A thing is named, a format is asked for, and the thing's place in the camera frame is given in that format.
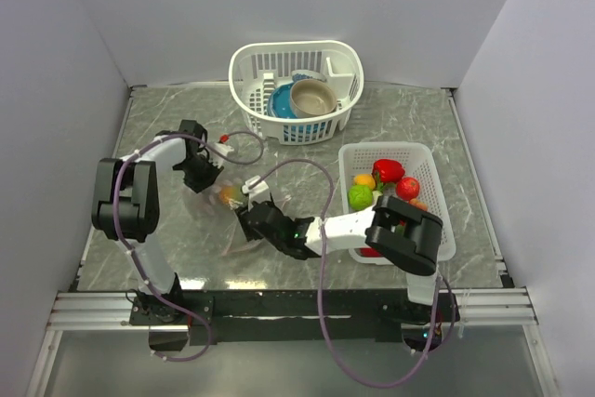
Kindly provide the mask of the orange green fake mango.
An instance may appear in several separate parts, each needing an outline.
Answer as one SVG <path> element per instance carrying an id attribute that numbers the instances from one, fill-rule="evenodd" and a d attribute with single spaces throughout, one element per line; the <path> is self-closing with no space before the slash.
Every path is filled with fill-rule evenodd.
<path id="1" fill-rule="evenodd" d="M 242 189 L 236 185 L 222 186 L 218 192 L 218 199 L 231 209 L 245 204 L 245 195 L 242 193 Z"/>

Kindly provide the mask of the clear zip top bag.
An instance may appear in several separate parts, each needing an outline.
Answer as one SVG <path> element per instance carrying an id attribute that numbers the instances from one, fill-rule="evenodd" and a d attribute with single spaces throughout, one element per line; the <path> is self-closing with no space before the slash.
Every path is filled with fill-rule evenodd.
<path id="1" fill-rule="evenodd" d="M 204 223 L 214 236 L 223 237 L 219 250 L 222 257 L 256 250 L 262 241 L 246 240 L 236 217 L 236 210 L 239 207 L 231 209 L 218 199 L 218 192 L 224 185 L 242 187 L 239 179 L 219 179 L 203 192 L 193 192 L 189 188 L 184 188 L 182 190 L 184 206 L 193 220 Z"/>

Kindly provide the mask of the green fake fruit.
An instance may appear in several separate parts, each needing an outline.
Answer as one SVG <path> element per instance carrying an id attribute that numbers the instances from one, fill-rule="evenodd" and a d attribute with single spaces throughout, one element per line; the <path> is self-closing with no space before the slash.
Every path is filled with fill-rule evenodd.
<path id="1" fill-rule="evenodd" d="M 354 211 L 362 211 L 375 201 L 373 190 L 367 185 L 352 185 L 348 192 L 348 202 Z"/>

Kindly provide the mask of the orange fake fruit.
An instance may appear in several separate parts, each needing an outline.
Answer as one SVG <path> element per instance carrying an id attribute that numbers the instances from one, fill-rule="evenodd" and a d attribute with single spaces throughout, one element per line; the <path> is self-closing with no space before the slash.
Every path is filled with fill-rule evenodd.
<path id="1" fill-rule="evenodd" d="M 376 180 L 372 174 L 360 174 L 353 178 L 353 184 L 358 186 L 366 186 L 370 190 L 376 188 Z"/>

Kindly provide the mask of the white fake radish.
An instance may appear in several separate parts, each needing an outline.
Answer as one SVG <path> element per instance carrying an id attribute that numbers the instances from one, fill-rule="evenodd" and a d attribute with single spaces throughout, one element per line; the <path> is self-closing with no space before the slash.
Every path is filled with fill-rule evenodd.
<path id="1" fill-rule="evenodd" d="M 373 205 L 375 205 L 378 201 L 378 199 L 383 195 L 382 191 L 379 190 L 374 190 L 372 191 L 373 194 Z"/>

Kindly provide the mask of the red fake bell pepper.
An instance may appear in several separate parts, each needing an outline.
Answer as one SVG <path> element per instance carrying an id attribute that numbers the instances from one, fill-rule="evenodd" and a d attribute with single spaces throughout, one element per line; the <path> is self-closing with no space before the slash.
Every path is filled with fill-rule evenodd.
<path id="1" fill-rule="evenodd" d="M 373 164 L 372 175 L 377 184 L 398 183 L 405 175 L 403 165 L 392 159 L 378 159 Z"/>

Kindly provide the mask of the red fake tomato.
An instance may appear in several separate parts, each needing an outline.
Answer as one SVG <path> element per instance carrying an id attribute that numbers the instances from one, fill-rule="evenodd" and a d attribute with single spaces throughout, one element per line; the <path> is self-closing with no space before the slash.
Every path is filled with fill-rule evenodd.
<path id="1" fill-rule="evenodd" d="M 406 202 L 417 199 L 420 190 L 419 181 L 413 177 L 403 177 L 395 188 L 397 196 Z"/>

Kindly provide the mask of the red fake fruit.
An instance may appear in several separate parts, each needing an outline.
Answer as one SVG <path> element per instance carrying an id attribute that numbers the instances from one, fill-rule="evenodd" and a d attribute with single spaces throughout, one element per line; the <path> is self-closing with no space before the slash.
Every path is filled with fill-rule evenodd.
<path id="1" fill-rule="evenodd" d="M 381 258 L 382 255 L 378 253 L 374 248 L 363 247 L 360 249 L 360 255 L 364 258 Z"/>

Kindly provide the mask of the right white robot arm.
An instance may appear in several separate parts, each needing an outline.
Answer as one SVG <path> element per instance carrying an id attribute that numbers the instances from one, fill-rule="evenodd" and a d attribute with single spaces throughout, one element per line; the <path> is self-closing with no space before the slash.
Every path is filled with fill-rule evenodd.
<path id="1" fill-rule="evenodd" d="M 406 273 L 408 313 L 427 321 L 440 308 L 434 294 L 443 221 L 392 196 L 365 210 L 328 218 L 286 216 L 273 201 L 236 211 L 247 240 L 264 239 L 298 260 L 369 247 Z"/>

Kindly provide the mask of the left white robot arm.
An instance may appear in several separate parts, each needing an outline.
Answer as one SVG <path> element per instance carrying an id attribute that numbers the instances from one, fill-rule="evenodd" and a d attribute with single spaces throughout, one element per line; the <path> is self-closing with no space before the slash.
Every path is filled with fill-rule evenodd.
<path id="1" fill-rule="evenodd" d="M 120 197 L 118 216 L 124 238 L 134 248 L 141 269 L 157 277 L 159 294 L 152 301 L 152 314 L 163 324 L 174 324 L 183 316 L 185 302 L 179 278 L 165 260 L 153 233 L 160 218 L 158 174 L 180 171 L 183 183 L 192 192 L 201 193 L 215 184 L 222 172 L 222 159 L 205 146 L 207 130 L 194 120 L 180 122 L 178 134 L 199 141 L 170 139 L 151 147 L 138 160 L 127 164 L 124 158 L 103 158 L 95 177 L 91 221 L 95 229 L 115 242 L 119 240 L 114 219 L 116 194 L 129 188 L 131 194 Z"/>

